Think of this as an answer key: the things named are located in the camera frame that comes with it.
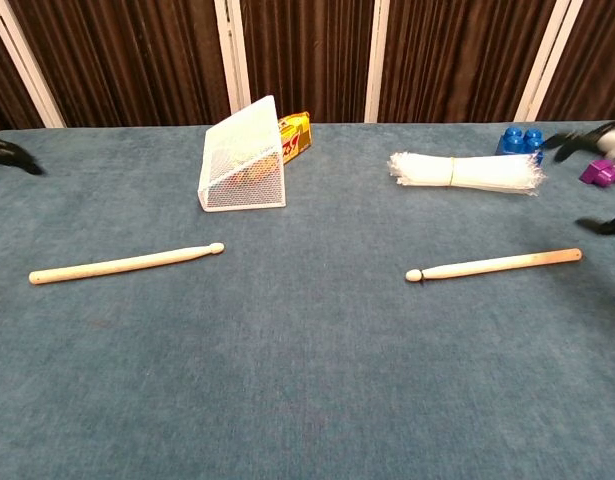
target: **brown curtain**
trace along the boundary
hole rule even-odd
[[[374,0],[241,0],[252,100],[362,122]]]
[[[583,3],[538,119],[615,119],[615,0]]]
[[[214,2],[10,0],[70,127],[229,115]]]
[[[554,3],[391,0],[379,121],[513,120]]]
[[[0,130],[42,126],[38,111],[0,39]]]

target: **drumstick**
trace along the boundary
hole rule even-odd
[[[222,243],[212,243],[206,247],[180,248],[169,252],[152,253],[150,255],[142,255],[140,257],[121,258],[119,260],[110,260],[108,262],[53,268],[50,270],[39,270],[29,274],[29,281],[34,285],[39,285],[42,283],[62,282],[65,280],[75,280],[77,278],[128,272],[130,270],[157,267],[170,263],[193,260],[194,258],[209,255],[210,253],[221,253],[224,249],[225,246]]]
[[[476,275],[479,273],[498,272],[513,268],[536,267],[552,263],[575,262],[583,257],[578,248],[554,250],[551,252],[529,253],[513,257],[492,258],[490,260],[477,260],[475,262],[455,263],[426,270],[410,270],[405,278],[410,282],[419,282],[428,279],[441,279]]]

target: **blue felt table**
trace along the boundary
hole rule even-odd
[[[598,123],[538,124],[586,130]],[[615,186],[547,155],[537,197],[396,185],[396,151],[506,125],[315,125],[287,207],[206,213],[204,127],[1,132],[0,479],[615,479]],[[32,286],[32,270],[224,242]],[[580,263],[407,283],[579,247]]]

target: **blue toy block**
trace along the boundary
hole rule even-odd
[[[519,153],[537,153],[536,164],[543,161],[543,152],[540,146],[543,143],[543,134],[535,128],[523,131],[517,127],[509,127],[500,137],[496,147],[496,155],[517,155]]]

